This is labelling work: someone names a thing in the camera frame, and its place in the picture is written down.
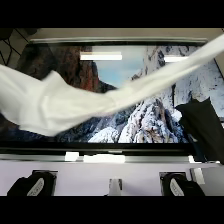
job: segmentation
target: blurred white fabric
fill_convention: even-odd
[[[91,117],[108,116],[160,92],[223,50],[221,35],[186,60],[105,94],[71,87],[55,71],[40,81],[0,65],[0,111],[21,130],[55,136]]]

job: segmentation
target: flat screen television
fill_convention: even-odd
[[[105,93],[187,57],[205,42],[175,41],[31,41],[16,70],[36,79],[57,71],[75,88]],[[122,60],[81,60],[81,52],[120,52]],[[107,117],[92,117],[54,137],[19,130],[0,115],[0,147],[8,149],[107,151],[134,154],[192,154],[188,133],[179,124],[175,107],[192,99],[211,98],[219,117],[224,117],[224,81],[210,61],[173,86],[126,110]]]

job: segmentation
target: television screen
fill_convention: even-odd
[[[105,93],[189,56],[198,46],[28,44],[16,70],[36,79],[57,71],[74,88]],[[81,60],[81,52],[120,52],[122,60]],[[224,82],[215,60],[182,78],[173,86],[126,110],[107,117],[92,117],[54,137],[19,130],[0,116],[0,141],[64,143],[188,143],[175,107],[192,99],[210,97],[224,117]]]

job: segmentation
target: screen image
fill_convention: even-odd
[[[36,79],[57,71],[75,88],[105,93],[121,88],[166,66],[166,56],[187,57],[197,46],[74,46],[28,44],[16,70]],[[121,52],[122,60],[80,60],[80,52]],[[188,143],[175,107],[210,97],[219,117],[224,117],[224,81],[215,60],[188,74],[173,86],[134,106],[107,117],[92,117],[54,137],[19,130],[0,114],[0,141],[64,143]]]

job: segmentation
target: sky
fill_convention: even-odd
[[[95,61],[99,79],[117,88],[143,68],[146,46],[93,46],[93,52],[121,52],[122,60]]]

